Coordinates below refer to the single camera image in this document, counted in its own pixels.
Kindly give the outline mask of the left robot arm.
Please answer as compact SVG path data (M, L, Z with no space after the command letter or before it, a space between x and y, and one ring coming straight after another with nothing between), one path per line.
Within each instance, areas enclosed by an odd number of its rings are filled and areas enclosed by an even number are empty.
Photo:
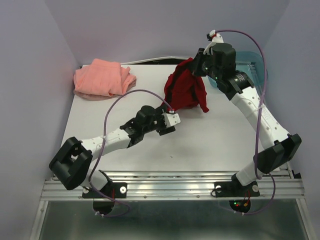
M161 136L172 133L180 122L180 116L165 106L144 105L135 117L108 134L85 140L68 138L49 163L49 169L67 190L86 189L85 198L124 199L127 183L114 182L96 166L91 168L91 163L97 163L111 152L137 145L150 132Z

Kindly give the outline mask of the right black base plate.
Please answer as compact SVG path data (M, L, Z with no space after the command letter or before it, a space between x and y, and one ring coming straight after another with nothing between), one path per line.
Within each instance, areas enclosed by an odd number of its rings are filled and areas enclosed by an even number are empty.
M246 186L235 181L216 181L211 195L215 198L259 197L260 190L256 181Z

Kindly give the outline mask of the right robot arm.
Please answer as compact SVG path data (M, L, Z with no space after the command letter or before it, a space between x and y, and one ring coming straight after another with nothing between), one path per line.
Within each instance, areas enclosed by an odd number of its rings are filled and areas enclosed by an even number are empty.
M260 102L254 82L243 71L236 69L236 51L228 43L215 43L206 51L199 48L190 66L196 77L210 77L244 115L256 132L256 140L263 150L253 161L231 177L231 181L214 183L216 198L243 197L247 192L259 196L257 180L289 162L302 143L301 137L290 134Z

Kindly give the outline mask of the pink folded skirt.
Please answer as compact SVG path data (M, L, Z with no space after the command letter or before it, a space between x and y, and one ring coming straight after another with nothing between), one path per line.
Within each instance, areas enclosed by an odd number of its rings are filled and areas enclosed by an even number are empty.
M130 67L98 58L77 69L73 76L74 92L84 98L121 96L134 87L136 81Z

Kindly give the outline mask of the red pleated skirt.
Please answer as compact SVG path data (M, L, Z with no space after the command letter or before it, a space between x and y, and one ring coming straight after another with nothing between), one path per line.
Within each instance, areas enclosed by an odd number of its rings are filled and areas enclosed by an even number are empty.
M164 86L165 101L176 111L200 106L207 113L206 88L203 79L190 71L192 61L191 57L182 61L169 75Z

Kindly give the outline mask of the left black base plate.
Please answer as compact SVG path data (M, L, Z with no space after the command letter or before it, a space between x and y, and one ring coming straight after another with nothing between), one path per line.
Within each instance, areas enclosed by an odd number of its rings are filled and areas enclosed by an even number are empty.
M95 171L92 179L94 186L104 195L112 199L125 199L127 197L128 184L126 182L113 181L104 171ZM84 182L82 198L84 199L103 199L105 198L99 192L96 192L89 185L88 181Z

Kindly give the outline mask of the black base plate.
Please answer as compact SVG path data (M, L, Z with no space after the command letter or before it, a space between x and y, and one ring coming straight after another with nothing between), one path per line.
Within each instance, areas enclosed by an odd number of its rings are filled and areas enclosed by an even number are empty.
M128 184L126 182L113 181L104 171L95 171L92 179L94 186L104 195L112 199L125 199L127 197ZM103 199L105 198L99 192L96 192L89 185L88 181L84 182L82 198L84 199Z
M246 186L235 181L216 181L211 195L215 198L259 197L260 190L256 181Z

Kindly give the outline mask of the teal plastic bin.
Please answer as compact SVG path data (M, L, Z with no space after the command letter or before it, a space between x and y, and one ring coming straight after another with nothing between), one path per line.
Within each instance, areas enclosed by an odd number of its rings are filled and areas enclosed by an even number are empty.
M262 57L252 51L236 52L236 70L246 73L259 93L264 85L264 63Z

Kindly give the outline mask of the aluminium rail frame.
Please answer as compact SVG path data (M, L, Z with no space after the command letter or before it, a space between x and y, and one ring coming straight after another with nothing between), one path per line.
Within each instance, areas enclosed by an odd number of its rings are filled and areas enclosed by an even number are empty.
M44 183L33 240L315 240L305 189L289 165L258 182L248 215L232 211L229 199L213 197L215 182L229 181L249 154L204 155L198 171L113 171L126 182L130 211L95 215L82 189L66 190L56 177Z

